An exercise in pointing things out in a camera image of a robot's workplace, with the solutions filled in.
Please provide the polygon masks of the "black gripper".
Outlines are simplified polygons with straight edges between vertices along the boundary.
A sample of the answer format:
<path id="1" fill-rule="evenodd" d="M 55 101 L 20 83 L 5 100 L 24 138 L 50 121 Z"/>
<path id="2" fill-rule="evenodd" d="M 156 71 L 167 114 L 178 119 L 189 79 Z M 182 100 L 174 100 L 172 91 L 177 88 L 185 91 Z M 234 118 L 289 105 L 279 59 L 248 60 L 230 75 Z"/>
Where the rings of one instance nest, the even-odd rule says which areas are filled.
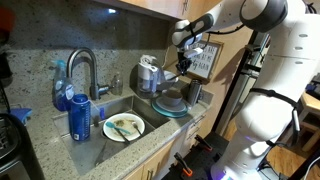
<path id="1" fill-rule="evenodd" d="M 178 63 L 176 64 L 177 70 L 182 76 L 187 74 L 187 70 L 190 68 L 192 61 L 184 56 L 183 53 L 178 53 Z"/>

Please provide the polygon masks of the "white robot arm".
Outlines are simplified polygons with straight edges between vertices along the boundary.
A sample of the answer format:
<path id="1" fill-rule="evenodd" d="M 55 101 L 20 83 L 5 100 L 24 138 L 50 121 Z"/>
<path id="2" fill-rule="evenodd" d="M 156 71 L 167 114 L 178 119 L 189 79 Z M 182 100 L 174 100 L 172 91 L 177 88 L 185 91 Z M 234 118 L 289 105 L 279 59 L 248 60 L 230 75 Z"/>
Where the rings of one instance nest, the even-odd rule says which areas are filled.
<path id="1" fill-rule="evenodd" d="M 320 60 L 319 22 L 320 15 L 310 13 L 304 0 L 222 0 L 198 19 L 175 24 L 172 43 L 181 73 L 190 67 L 189 46 L 204 32 L 241 23 L 271 38 L 259 76 L 236 115 L 237 130 L 211 167 L 213 180 L 259 180 L 258 166 L 287 125 L 299 130 L 297 102 Z"/>

